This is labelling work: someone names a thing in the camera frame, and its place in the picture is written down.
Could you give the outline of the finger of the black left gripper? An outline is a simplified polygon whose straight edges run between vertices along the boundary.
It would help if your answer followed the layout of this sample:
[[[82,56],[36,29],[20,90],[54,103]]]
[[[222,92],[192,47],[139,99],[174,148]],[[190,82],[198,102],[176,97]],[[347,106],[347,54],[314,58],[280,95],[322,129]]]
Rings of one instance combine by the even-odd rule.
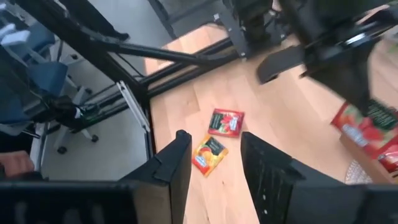
[[[306,76],[344,98],[363,116],[368,115],[371,91],[367,61],[327,65],[316,70],[307,70]]]

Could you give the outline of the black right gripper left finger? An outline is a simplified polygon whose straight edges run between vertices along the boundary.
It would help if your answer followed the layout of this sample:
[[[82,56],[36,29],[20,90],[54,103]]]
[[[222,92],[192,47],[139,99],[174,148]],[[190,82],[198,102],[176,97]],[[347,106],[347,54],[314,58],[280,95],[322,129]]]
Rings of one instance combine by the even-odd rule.
[[[121,180],[134,186],[128,224],[183,224],[192,171],[192,136],[184,130]]]

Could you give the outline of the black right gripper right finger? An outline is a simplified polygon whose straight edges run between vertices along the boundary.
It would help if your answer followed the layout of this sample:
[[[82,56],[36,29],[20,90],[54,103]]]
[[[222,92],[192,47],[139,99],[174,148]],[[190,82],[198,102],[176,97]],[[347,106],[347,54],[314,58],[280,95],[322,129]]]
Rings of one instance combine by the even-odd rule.
[[[250,132],[241,138],[246,182],[260,224],[360,224],[360,187],[346,185]]]

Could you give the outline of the red tea packet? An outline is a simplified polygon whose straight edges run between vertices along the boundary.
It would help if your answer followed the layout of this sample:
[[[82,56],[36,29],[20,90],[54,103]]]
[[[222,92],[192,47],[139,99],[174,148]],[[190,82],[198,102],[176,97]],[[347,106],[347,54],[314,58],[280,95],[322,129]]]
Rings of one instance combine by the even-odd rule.
[[[398,151],[383,152],[377,159],[389,173],[398,171]]]
[[[331,124],[373,159],[398,151],[398,110],[378,100],[370,101],[366,116],[344,103]]]
[[[244,115],[241,111],[216,108],[211,115],[208,133],[237,138],[241,133]]]

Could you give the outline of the orange tea packet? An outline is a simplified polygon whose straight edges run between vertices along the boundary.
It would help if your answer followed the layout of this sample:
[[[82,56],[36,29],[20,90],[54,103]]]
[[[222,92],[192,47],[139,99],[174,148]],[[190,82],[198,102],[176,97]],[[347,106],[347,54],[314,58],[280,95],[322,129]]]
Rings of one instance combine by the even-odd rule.
[[[228,153],[228,149],[222,143],[213,136],[206,135],[193,150],[192,164],[203,176],[208,177]]]

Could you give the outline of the wooden tea organizer box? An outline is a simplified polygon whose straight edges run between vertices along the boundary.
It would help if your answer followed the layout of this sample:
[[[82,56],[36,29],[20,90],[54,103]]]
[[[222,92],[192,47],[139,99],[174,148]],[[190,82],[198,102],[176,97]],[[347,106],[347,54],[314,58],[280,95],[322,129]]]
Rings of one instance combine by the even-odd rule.
[[[388,173],[377,159],[371,159],[354,141],[346,134],[340,136],[340,142],[356,160],[364,171],[372,178],[371,184],[398,184],[398,171]]]

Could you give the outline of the round woven placemat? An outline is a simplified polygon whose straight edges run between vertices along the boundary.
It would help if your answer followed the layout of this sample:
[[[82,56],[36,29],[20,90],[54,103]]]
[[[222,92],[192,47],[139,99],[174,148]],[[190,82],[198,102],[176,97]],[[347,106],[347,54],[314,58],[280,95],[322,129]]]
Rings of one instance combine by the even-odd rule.
[[[372,178],[368,176],[356,160],[353,160],[346,171],[345,184],[354,185],[370,183],[373,183]]]

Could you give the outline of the person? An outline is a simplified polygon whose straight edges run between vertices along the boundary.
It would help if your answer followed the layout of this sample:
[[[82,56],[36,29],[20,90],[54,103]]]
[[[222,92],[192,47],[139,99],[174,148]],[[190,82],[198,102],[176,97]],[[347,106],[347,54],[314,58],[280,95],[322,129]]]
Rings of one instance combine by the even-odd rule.
[[[25,151],[0,152],[0,180],[43,180]]]

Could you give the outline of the blue office chair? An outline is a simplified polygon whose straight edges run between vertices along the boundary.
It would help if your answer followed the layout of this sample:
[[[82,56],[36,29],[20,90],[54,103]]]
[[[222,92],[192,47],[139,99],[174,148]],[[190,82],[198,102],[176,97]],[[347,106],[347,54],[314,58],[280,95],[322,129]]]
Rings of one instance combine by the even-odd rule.
[[[18,30],[14,23],[0,22],[0,41],[6,50],[27,67],[28,75],[41,89],[60,96],[63,87],[68,83],[77,90],[74,103],[80,103],[92,90],[76,85],[68,74],[70,63],[64,59],[51,59],[50,47],[56,44],[55,35],[41,23],[27,26],[21,22],[23,29]]]

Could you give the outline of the silver frame bracket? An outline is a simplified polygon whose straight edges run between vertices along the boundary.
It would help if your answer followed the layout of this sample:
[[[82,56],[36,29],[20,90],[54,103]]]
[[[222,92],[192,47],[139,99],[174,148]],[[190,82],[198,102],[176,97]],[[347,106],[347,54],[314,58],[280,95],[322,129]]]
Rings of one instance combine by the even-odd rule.
[[[116,83],[121,92],[123,98],[125,99],[129,109],[132,111],[134,117],[137,119],[139,124],[147,131],[150,132],[149,121],[146,118],[141,106],[136,100],[134,94],[131,89],[123,82],[119,81]]]

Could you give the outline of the black aluminium rig frame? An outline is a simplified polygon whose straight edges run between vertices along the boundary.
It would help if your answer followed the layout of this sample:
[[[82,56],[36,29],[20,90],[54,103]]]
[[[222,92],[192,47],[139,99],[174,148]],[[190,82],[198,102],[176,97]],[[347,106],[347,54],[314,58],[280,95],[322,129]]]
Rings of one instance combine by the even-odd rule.
[[[151,98],[246,54],[238,49],[238,46],[233,43],[230,37],[220,40],[194,54],[122,43],[93,32],[77,23],[54,0],[15,0],[15,2],[112,81],[117,84],[125,83],[127,90],[129,90],[128,96],[135,101],[134,104],[126,101],[90,119],[79,121],[71,127],[71,133],[82,131],[126,109],[132,109],[137,106],[138,111],[144,116],[143,126],[146,128],[146,151],[149,158],[156,154],[150,108]],[[122,68],[112,58],[111,53],[170,61],[171,65],[156,71],[142,80],[135,80],[126,69]]]

